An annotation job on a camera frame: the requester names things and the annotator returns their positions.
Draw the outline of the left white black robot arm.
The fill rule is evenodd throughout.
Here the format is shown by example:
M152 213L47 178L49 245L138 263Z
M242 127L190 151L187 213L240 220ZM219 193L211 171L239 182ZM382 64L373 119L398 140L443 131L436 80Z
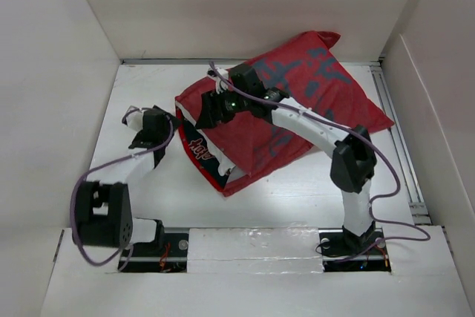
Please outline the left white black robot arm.
M122 124L135 133L128 154L84 173L71 195L73 242L89 262L86 246L121 252L140 243L149 255L157 255L166 244L161 222L133 216L131 187L156 169L181 121L155 105L130 107Z

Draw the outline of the white pillow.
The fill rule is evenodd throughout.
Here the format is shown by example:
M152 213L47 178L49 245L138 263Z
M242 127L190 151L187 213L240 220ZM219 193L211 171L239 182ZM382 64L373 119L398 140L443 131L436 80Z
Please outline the white pillow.
M218 173L220 176L229 175L234 169L236 165L229 159L223 158L218 166Z

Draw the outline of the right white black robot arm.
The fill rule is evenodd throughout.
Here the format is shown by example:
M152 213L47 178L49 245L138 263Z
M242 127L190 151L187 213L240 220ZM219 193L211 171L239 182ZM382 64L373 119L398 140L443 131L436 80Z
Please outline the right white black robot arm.
M241 112L286 129L318 147L331 159L330 179L341 190L344 206L342 240L350 254L366 253L375 244L376 222L370 214L370 187L377 159L367 129L348 128L324 119L285 91L268 88L249 65L231 71L211 64L215 88L201 96L197 129L228 123Z

